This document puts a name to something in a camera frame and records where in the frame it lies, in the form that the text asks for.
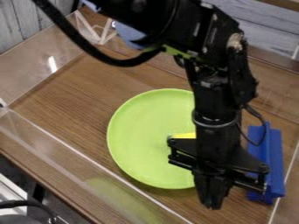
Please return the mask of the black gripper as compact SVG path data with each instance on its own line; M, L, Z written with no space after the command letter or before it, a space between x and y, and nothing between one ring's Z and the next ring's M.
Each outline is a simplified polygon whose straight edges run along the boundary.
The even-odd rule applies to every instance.
M169 163L190 170L201 203L221 209L233 186L257 193L268 189L270 166L241 145L241 131L234 126L222 129L197 129L197 138L169 136Z

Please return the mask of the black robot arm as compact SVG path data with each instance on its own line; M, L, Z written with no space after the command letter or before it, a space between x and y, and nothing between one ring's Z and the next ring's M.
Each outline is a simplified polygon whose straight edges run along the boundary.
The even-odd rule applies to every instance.
M160 53L174 56L194 92L197 137L169 139L170 162L192 170L201 203L213 210L222 207L234 186L264 193L270 167L241 145L242 114L254 110L249 103L258 96L258 81L249 68L249 42L240 22L202 0L83 0L127 28L123 38L142 51L131 59L115 59L83 38L50 0L33 2L102 62L134 67Z

